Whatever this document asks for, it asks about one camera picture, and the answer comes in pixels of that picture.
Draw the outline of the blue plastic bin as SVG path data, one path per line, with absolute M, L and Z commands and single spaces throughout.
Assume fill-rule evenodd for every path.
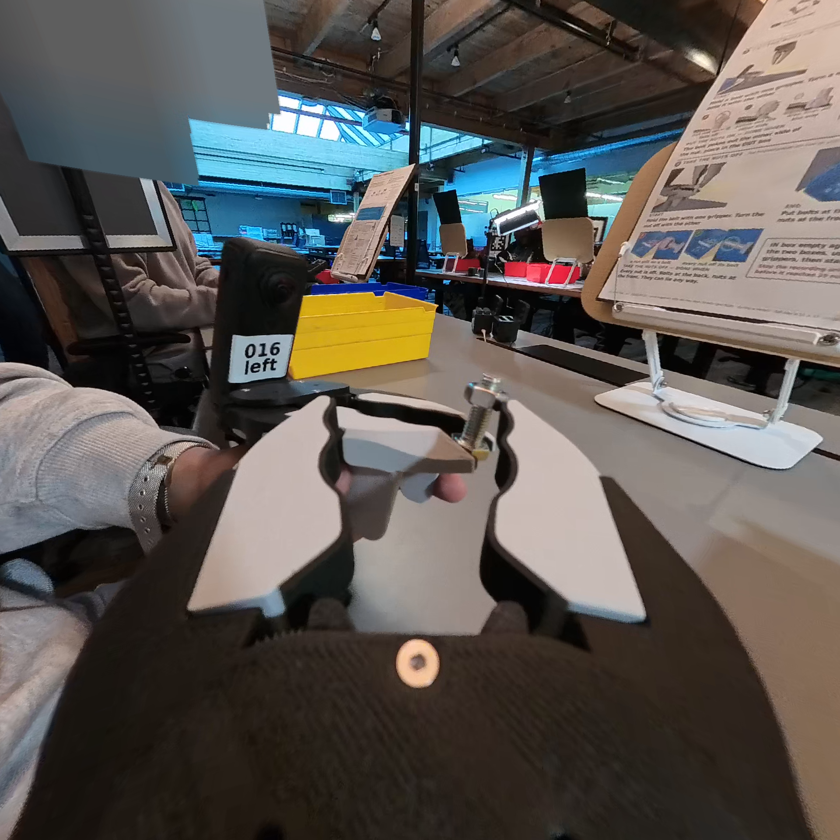
M 312 284 L 308 294 L 312 296 L 328 296 L 353 293 L 372 293 L 380 297 L 386 293 L 412 298 L 419 301 L 427 300 L 427 289 L 425 287 L 410 286 L 403 283 L 335 283 L 335 284 Z

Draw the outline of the grey desk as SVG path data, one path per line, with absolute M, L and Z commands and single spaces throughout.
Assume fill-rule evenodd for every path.
M 786 419 L 823 437 L 795 467 L 762 469 L 606 410 L 607 384 L 478 340 L 437 315 L 427 359 L 327 375 L 361 391 L 458 409 L 483 373 L 614 478 L 699 574 L 761 673 L 819 838 L 838 838 L 838 417 Z M 456 505 L 398 496 L 379 541 L 356 544 L 349 612 L 367 632 L 475 634 L 492 600 L 479 582 L 496 457 Z

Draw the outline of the steel bolt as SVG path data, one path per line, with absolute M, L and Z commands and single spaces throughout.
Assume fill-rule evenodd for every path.
M 484 373 L 478 382 L 490 377 L 501 380 L 501 378 L 497 375 Z M 473 407 L 469 404 L 469 412 L 463 429 L 459 434 L 454 436 L 454 441 L 475 461 L 486 459 L 493 449 L 494 444 L 487 442 L 487 431 L 490 425 L 490 420 L 496 413 L 500 413 L 506 405 L 507 404 L 503 405 L 500 411 L 492 412 L 478 407 Z

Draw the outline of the instruction sheet on white stand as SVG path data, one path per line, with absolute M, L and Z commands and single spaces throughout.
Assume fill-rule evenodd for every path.
M 640 171 L 588 302 L 640 329 L 838 365 L 839 2 L 767 2 Z

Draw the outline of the black floor lamp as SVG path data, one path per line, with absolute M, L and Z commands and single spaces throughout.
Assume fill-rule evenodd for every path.
M 419 162 L 421 152 L 422 104 L 423 104 L 423 66 L 424 66 L 424 20 L 425 2 L 411 3 L 411 57 L 409 82 L 409 147 L 408 160 L 413 167 L 413 175 L 407 190 L 407 239 L 405 280 L 408 285 L 415 282 L 418 252 L 418 202 L 419 202 Z

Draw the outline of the person's left hand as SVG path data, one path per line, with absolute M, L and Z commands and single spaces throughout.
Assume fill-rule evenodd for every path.
M 194 446 L 178 455 L 169 466 L 159 493 L 163 533 L 183 518 L 221 475 L 237 466 L 248 451 L 249 447 L 241 445 L 219 449 Z M 353 481 L 350 468 L 342 465 L 336 483 L 339 493 L 347 496 Z M 459 475 L 441 474 L 432 485 L 433 497 L 447 503 L 460 502 L 466 494 L 466 483 Z

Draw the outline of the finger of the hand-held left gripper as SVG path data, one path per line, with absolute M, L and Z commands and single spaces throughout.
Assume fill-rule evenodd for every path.
M 385 392 L 353 392 L 337 397 L 337 407 L 369 417 L 437 428 L 462 428 L 466 415 L 449 406 L 418 397 Z
M 476 469 L 472 454 L 446 432 L 423 425 L 346 427 L 342 455 L 348 466 L 393 474 L 468 474 Z

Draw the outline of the black easel with framed panel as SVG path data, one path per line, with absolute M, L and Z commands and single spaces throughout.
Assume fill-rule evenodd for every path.
M 178 332 L 136 329 L 113 267 L 115 255 L 173 251 L 175 239 L 154 180 L 88 172 L 31 161 L 5 101 L 1 105 L 2 251 L 23 267 L 59 360 L 97 361 L 106 383 L 158 417 L 161 405 L 145 350 L 188 343 Z M 112 316 L 109 336 L 81 339 L 48 257 L 90 257 Z

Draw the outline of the black charger dock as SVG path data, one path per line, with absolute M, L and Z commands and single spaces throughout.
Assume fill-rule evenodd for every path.
M 530 314 L 529 304 L 517 299 L 512 307 L 500 295 L 487 301 L 479 301 L 473 310 L 471 330 L 478 339 L 485 342 L 512 344 L 518 338 Z

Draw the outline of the yellow plastic bin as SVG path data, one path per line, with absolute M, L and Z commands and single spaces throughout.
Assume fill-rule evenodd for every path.
M 289 375 L 303 380 L 426 359 L 436 305 L 385 292 L 307 295 Z

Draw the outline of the beige board on stand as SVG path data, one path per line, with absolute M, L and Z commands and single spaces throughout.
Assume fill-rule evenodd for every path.
M 551 263 L 583 268 L 595 258 L 595 229 L 588 216 L 547 218 L 542 223 L 542 251 Z
M 443 271 L 455 273 L 468 253 L 465 226 L 461 222 L 441 224 L 438 232 L 444 255 Z

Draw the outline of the person's left forearm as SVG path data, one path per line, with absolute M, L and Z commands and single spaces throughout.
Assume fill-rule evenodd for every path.
M 164 445 L 195 438 L 206 441 L 165 431 L 125 396 L 2 363 L 2 553 L 78 529 L 132 530 L 128 493 L 141 466 Z

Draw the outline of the white document stand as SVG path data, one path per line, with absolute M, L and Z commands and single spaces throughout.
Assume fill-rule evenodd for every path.
M 838 328 L 719 317 L 620 300 L 612 304 L 612 315 L 642 330 L 648 375 L 646 380 L 598 395 L 598 405 L 766 469 L 790 469 L 823 441 L 810 428 L 785 422 L 784 415 L 801 362 L 838 366 Z M 703 341 L 782 357 L 783 380 L 771 408 L 755 413 L 668 385 L 658 337 L 690 333 Z

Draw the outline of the cardboard board with paper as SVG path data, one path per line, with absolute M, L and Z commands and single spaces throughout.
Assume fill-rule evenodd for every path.
M 332 262 L 332 277 L 339 282 L 362 282 L 370 278 L 392 215 L 417 171 L 417 164 L 410 164 L 371 178 Z

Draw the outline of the ceiling projector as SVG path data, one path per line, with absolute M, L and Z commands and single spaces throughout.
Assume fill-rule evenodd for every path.
M 406 117 L 392 98 L 380 96 L 364 110 L 361 127 L 368 133 L 393 136 L 405 132 Z

